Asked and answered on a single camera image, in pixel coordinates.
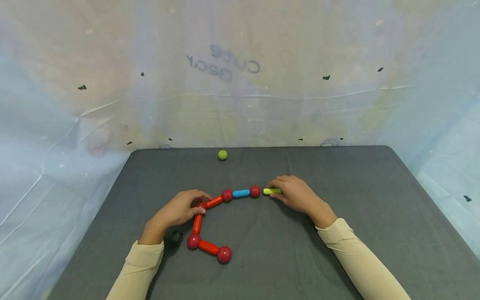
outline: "red magnetic ball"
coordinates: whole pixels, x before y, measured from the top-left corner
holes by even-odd
[[[203,208],[203,209],[207,209],[207,207],[205,206],[205,202],[199,202],[199,203],[197,203],[197,205],[195,205],[195,207],[200,207],[200,208]]]
[[[216,258],[222,264],[228,263],[230,259],[232,259],[232,249],[230,249],[230,247],[227,247],[227,246],[220,247],[220,249],[218,249]]]
[[[187,238],[187,247],[190,249],[197,249],[198,243],[202,240],[200,234],[192,233]]]
[[[252,185],[250,187],[250,196],[253,198],[257,198],[260,196],[262,192],[260,191],[260,187],[258,185]]]
[[[223,190],[222,198],[224,202],[230,202],[233,199],[233,194],[231,190]]]

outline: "plastic sheet backdrop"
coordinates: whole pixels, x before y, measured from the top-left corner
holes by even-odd
[[[140,148],[385,144],[480,256],[478,2],[0,1],[0,300]]]

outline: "beige sleeve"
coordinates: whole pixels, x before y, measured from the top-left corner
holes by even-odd
[[[160,245],[139,245],[136,241],[107,300],[145,300],[148,287],[162,261],[163,249],[163,242]]]
[[[365,300],[410,299],[392,273],[357,238],[344,219],[339,218],[329,227],[317,228],[317,231]]]

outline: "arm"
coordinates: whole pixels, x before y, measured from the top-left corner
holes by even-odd
[[[136,241],[107,300],[144,300],[162,261],[163,249],[163,242],[160,245],[139,245]]]
[[[353,285],[366,300],[409,300],[400,283],[353,233],[344,219],[337,219],[318,235],[342,264]]]
[[[171,226],[185,223],[194,215],[204,214],[205,209],[190,206],[192,201],[203,202],[205,198],[212,199],[198,190],[180,192],[148,221],[142,237],[132,245],[107,300],[145,300],[148,287],[162,261],[165,232]]]
[[[278,176],[268,184],[282,194],[271,194],[293,210],[307,214],[315,223],[318,235],[342,264],[355,288],[365,300],[409,300],[395,277],[362,243],[330,206],[295,176]]]

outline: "magnetic building piece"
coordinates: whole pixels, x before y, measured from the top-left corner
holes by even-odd
[[[223,198],[223,201],[225,201],[225,202],[232,201],[232,199],[233,199],[232,191],[231,190],[223,190],[222,198]]]
[[[198,233],[192,233],[187,238],[187,247],[189,249],[197,249],[198,243],[202,240]]]
[[[208,201],[207,203],[205,203],[205,206],[206,208],[214,207],[215,205],[222,203],[222,201],[223,201],[223,197],[218,196]]]
[[[198,243],[198,248],[202,249],[203,251],[210,253],[211,255],[218,254],[218,247],[212,243],[209,243],[205,240],[201,240]]]
[[[260,191],[260,187],[258,185],[252,185],[250,187],[250,196],[253,198],[258,198],[262,192]]]
[[[228,263],[230,259],[232,259],[232,249],[227,246],[220,247],[220,249],[218,249],[218,253],[216,254],[216,258],[222,264]]]
[[[195,216],[195,220],[193,220],[193,233],[200,233],[200,228],[202,227],[202,216],[203,215]]]
[[[232,198],[246,197],[249,195],[251,195],[252,197],[258,197],[260,196],[260,192],[261,192],[261,189],[258,185],[251,186],[249,190],[240,190],[240,191],[234,191],[234,192],[227,189],[227,190],[223,190],[220,196],[212,198],[207,202],[199,202],[195,206],[201,207],[203,209],[211,208],[222,203],[223,201],[230,202]],[[200,248],[201,250],[207,253],[210,253],[211,255],[216,255],[220,263],[222,264],[228,263],[232,258],[232,249],[230,249],[230,247],[222,246],[221,248],[219,248],[218,246],[210,242],[202,240],[202,238],[200,237],[199,233],[202,227],[202,218],[203,218],[203,215],[195,216],[195,219],[193,220],[192,234],[189,235],[187,238],[187,247],[190,249]]]
[[[281,189],[264,189],[264,195],[281,194]]]
[[[246,196],[250,195],[250,190],[234,191],[232,194],[233,194],[233,198],[246,197]]]

